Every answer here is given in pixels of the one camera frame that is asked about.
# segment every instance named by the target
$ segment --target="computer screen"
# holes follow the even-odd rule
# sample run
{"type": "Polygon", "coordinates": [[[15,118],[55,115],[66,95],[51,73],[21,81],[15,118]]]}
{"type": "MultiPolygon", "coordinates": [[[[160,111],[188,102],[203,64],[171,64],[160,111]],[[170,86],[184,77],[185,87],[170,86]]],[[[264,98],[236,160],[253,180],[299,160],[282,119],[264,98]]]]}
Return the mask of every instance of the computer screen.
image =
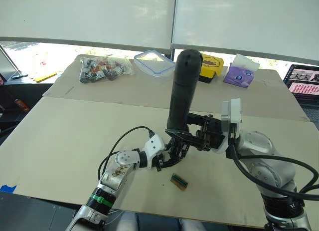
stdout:
{"type": "Polygon", "coordinates": [[[299,102],[319,103],[319,67],[292,65],[284,82],[299,102]]]}

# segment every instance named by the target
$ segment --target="yellow box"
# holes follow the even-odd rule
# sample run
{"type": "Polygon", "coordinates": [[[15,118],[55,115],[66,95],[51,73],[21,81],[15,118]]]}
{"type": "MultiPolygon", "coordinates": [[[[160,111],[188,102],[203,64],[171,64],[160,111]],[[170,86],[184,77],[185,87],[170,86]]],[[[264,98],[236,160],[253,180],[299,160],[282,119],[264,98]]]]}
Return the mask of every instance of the yellow box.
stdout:
{"type": "Polygon", "coordinates": [[[203,63],[200,70],[199,80],[209,83],[213,79],[214,75],[220,76],[223,71],[224,60],[222,58],[205,55],[203,56],[203,63]]]}

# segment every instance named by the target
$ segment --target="tissue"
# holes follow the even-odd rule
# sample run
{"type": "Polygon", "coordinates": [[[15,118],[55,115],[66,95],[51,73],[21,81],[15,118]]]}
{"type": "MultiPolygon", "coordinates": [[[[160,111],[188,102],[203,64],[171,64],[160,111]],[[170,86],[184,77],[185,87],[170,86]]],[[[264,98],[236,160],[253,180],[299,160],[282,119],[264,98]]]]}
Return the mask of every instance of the tissue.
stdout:
{"type": "Polygon", "coordinates": [[[225,76],[224,82],[248,88],[258,68],[258,63],[253,62],[243,55],[237,54],[229,66],[229,71],[225,76]]]}

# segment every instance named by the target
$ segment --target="beige cardboard surface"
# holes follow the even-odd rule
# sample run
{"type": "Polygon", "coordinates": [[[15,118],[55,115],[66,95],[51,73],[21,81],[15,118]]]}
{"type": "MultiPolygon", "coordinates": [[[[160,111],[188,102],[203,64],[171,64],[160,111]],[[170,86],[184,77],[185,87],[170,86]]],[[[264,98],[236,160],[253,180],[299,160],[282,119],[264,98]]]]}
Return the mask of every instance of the beige cardboard surface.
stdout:
{"type": "MultiPolygon", "coordinates": [[[[169,108],[172,79],[160,82],[143,73],[132,61],[135,75],[83,84],[79,81],[80,57],[90,56],[77,56],[43,96],[169,108]]],[[[224,67],[221,77],[216,76],[210,84],[198,82],[191,110],[221,113],[224,100],[241,98],[242,111],[246,115],[309,121],[275,70],[258,70],[246,89],[224,83],[226,69],[224,67]]]]}
{"type": "MultiPolygon", "coordinates": [[[[146,125],[168,142],[167,117],[168,109],[44,97],[0,146],[0,183],[17,185],[16,194],[83,204],[116,140],[146,125]]],[[[242,121],[243,129],[266,134],[283,156],[318,170],[319,133],[313,123],[251,116],[242,121]]],[[[197,128],[190,130],[194,134],[197,128]]],[[[147,139],[147,131],[134,131],[117,150],[142,148],[147,139]]],[[[299,189],[310,178],[308,171],[296,167],[299,189]]],[[[225,154],[191,148],[173,167],[136,171],[126,189],[115,208],[234,225],[266,223],[259,191],[225,154]],[[173,173],[188,181],[184,192],[169,181],[173,173]]],[[[312,229],[318,231],[319,202],[306,202],[306,210],[312,229]]]]}

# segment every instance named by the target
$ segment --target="clear plastic container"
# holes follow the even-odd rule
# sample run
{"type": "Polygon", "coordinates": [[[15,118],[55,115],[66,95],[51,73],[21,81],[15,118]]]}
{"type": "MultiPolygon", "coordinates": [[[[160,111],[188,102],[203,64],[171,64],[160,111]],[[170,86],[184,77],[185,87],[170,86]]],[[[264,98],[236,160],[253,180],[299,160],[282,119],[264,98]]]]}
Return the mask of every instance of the clear plastic container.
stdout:
{"type": "Polygon", "coordinates": [[[175,63],[155,50],[148,50],[134,56],[135,64],[146,74],[162,77],[175,70],[175,63]]]}

